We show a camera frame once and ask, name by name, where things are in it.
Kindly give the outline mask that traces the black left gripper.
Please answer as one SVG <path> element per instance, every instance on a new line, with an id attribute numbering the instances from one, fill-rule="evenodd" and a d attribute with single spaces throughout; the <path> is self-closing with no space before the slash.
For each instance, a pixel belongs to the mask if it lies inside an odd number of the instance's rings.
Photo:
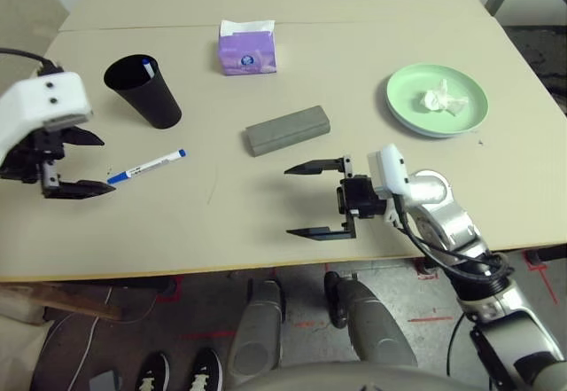
<path id="1" fill-rule="evenodd" d="M 76 126 L 57 131 L 35 130 L 8 152 L 1 164 L 1 178 L 24 184 L 40 183 L 46 199 L 88 199 L 115 191 L 113 186 L 97 181 L 59 181 L 55 162 L 65 156 L 64 143 L 105 144 L 94 133 Z"/>

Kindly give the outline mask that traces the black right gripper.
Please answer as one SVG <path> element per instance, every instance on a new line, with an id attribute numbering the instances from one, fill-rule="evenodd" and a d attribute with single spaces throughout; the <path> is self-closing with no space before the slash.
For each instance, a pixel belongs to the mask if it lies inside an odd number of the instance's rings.
<path id="1" fill-rule="evenodd" d="M 320 175 L 324 171 L 337 171 L 346 178 L 340 181 L 337 188 L 338 212 L 346 216 L 340 231 L 332 231 L 329 227 L 308 227 L 287 230 L 286 232 L 298 237 L 316 241 L 340 239 L 355 239 L 356 230 L 354 218 L 373 218 L 384 215 L 387 202 L 380 199 L 374 191 L 371 178 L 365 175 L 353 176 L 352 164 L 348 157 L 336 159 L 310 160 L 288 168 L 286 175 Z"/>

